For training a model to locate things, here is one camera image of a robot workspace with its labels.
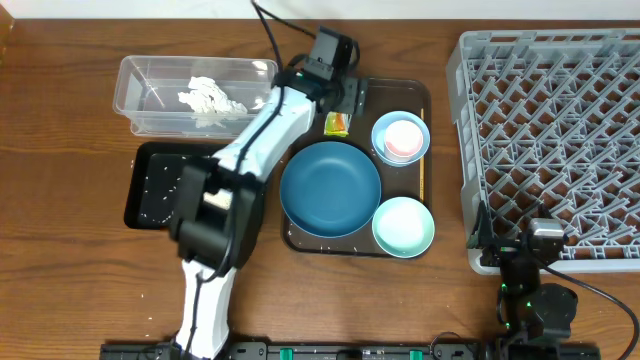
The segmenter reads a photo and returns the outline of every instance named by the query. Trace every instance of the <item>clear plastic container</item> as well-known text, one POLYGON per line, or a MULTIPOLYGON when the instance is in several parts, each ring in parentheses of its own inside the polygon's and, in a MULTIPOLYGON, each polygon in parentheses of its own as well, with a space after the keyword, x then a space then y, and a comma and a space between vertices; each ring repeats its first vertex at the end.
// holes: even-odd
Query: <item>clear plastic container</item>
POLYGON ((135 135, 233 139, 267 101, 276 72, 276 63, 263 59, 127 56, 120 65, 113 109, 131 120, 135 135), (190 92, 191 77, 200 76, 215 80, 248 114, 195 114, 181 103, 178 93, 190 92), (220 125, 196 127, 196 117, 220 125))

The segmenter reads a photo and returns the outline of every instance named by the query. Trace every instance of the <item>plastic dish rack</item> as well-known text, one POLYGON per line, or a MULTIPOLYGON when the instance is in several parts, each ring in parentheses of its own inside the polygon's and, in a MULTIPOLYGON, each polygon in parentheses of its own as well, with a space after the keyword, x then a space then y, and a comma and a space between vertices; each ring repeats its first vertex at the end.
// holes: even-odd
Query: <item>plastic dish rack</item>
POLYGON ((555 269, 640 271, 639 79, 640 29, 464 33, 447 81, 467 238, 481 200, 505 236, 544 203, 570 239, 555 269))

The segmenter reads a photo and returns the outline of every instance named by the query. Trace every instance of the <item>wooden table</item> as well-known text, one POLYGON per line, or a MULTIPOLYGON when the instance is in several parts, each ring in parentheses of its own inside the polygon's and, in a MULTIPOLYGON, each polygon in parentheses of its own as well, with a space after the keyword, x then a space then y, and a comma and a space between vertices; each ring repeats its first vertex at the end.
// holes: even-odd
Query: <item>wooden table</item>
MULTIPOLYGON (((467 30, 640 22, 322 23, 360 42, 362 74, 418 79, 431 91, 436 240, 418 261, 299 254, 280 239, 272 186, 272 211, 233 290, 233 331, 276 341, 400 343, 430 342, 442 331, 483 339, 504 331, 495 318, 500 279, 475 274, 467 262, 445 64, 467 30)), ((285 60, 311 46, 282 26, 274 32, 285 60)), ((257 21, 17 21, 0 68, 0 358, 97 359, 107 340, 158 341, 180 326, 176 245, 122 220, 131 161, 148 140, 111 108, 119 63, 131 54, 273 58, 257 21)), ((640 275, 578 278, 640 313, 640 275)), ((572 339, 597 342, 604 359, 617 358, 631 322, 570 287, 580 297, 572 339)))

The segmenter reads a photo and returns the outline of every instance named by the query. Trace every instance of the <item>blue bowl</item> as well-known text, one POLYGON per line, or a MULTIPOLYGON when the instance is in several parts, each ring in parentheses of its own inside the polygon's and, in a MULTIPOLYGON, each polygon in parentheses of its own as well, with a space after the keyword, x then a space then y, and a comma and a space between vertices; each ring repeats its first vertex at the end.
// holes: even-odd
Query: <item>blue bowl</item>
POLYGON ((280 202, 287 217, 323 238, 346 236, 365 226, 381 196, 380 175, 371 159, 341 142, 302 149, 280 180, 280 202))
POLYGON ((429 210, 407 197, 396 197, 380 205, 371 228, 378 246, 399 258, 412 258, 427 251, 436 232, 429 210))
POLYGON ((431 144, 431 134, 429 133, 429 128, 427 128, 427 125, 419 116, 406 111, 393 111, 383 115, 378 119, 378 121, 376 121, 375 125, 373 125, 373 130, 371 131, 371 143, 373 145, 373 149, 376 151, 376 155, 378 155, 382 162, 390 166, 402 167, 420 160, 420 158, 427 153, 429 145, 431 144), (384 134, 389 125, 400 120, 408 120, 418 125, 420 131, 422 131, 423 137, 422 147, 420 150, 409 161, 402 163, 390 160, 384 155, 384 134))

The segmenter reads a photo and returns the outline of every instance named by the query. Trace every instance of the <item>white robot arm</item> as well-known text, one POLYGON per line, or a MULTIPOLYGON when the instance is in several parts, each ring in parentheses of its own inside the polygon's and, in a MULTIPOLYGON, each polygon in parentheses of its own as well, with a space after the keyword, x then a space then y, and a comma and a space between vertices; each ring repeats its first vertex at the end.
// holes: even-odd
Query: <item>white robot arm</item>
POLYGON ((183 353, 213 359, 223 348, 233 280, 255 247, 265 183, 289 146, 310 129, 316 107, 348 114, 363 109, 366 80, 348 76, 359 58, 357 43, 322 27, 315 37, 311 54, 295 57, 276 75, 260 113, 214 154, 214 163, 194 159, 183 169, 170 225, 187 281, 176 339, 183 353))
MULTIPOLYGON (((245 131, 233 143, 214 155, 214 158, 220 160, 219 166, 229 171, 235 170, 240 149, 273 113, 280 93, 279 87, 274 88, 266 105, 245 131)), ((311 127, 316 112, 315 102, 309 100, 306 94, 289 87, 284 89, 284 94, 285 98, 280 113, 251 144, 242 162, 241 175, 252 173, 258 180, 266 181, 287 148, 311 127)), ((226 201, 224 197, 230 196, 228 192, 218 192, 213 197, 207 196, 203 201, 210 201, 214 205, 228 204, 231 199, 226 201)), ((213 274, 214 270, 196 260, 183 261, 182 268, 185 273, 187 289, 184 301, 184 318, 176 342, 182 349, 186 349, 192 334, 191 328, 195 325, 197 331, 193 332, 189 352, 198 358, 213 359, 220 352, 229 335, 227 312, 237 269, 231 267, 225 276, 203 283, 198 300, 196 275, 206 279, 213 274), (195 324, 193 324, 195 304, 199 304, 199 308, 195 324)))

